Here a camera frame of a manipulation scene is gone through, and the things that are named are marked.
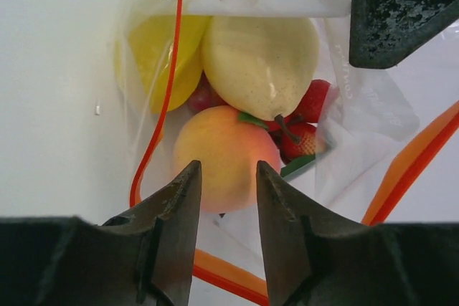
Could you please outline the clear zip top bag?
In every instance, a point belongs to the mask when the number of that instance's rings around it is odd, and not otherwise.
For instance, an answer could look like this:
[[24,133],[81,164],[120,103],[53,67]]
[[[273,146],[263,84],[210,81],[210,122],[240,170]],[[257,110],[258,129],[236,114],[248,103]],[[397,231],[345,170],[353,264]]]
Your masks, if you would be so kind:
[[200,77],[263,135],[304,118],[302,96],[327,78],[312,119],[329,146],[314,161],[316,195],[332,204],[404,142],[364,215],[384,221],[458,127],[454,105],[415,137],[419,115],[387,70],[457,18],[458,0],[128,0],[114,69],[139,124],[130,203],[144,176],[166,177],[179,120],[161,112],[182,107]]

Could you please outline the orange fake peach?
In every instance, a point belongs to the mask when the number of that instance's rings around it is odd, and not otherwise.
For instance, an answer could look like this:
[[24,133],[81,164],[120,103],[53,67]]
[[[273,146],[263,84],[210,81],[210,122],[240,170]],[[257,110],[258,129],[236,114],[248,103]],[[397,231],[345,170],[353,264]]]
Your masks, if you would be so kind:
[[173,171],[191,161],[202,165],[201,210],[223,214],[257,201],[257,163],[280,172],[281,158],[266,129],[242,122],[229,105],[211,107],[190,118],[174,144]]

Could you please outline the yellow fake pear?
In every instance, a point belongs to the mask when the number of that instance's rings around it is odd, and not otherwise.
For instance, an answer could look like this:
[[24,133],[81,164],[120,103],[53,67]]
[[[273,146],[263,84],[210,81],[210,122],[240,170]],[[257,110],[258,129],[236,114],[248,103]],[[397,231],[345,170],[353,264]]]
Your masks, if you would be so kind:
[[202,40],[204,73],[217,94],[283,131],[311,84],[318,56],[318,33],[308,18],[214,16]]

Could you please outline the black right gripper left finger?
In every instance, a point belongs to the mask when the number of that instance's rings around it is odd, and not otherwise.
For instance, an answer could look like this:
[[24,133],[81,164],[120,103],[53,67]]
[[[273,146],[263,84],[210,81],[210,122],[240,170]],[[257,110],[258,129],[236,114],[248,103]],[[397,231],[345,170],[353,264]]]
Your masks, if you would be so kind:
[[202,191],[192,161],[98,226],[79,217],[1,219],[3,305],[187,305]]

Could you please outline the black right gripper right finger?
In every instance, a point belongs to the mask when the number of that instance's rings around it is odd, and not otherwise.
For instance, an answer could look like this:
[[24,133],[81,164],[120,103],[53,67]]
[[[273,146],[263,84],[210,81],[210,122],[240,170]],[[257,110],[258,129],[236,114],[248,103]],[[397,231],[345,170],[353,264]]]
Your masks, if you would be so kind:
[[257,208],[271,305],[456,305],[456,223],[366,226],[320,205],[266,162]]

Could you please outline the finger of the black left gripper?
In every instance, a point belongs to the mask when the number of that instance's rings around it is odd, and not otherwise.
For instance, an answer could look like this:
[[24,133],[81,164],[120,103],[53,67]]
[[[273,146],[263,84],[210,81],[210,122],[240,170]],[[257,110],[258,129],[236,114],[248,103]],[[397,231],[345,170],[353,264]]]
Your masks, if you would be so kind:
[[349,62],[388,69],[458,19],[458,0],[351,0]]

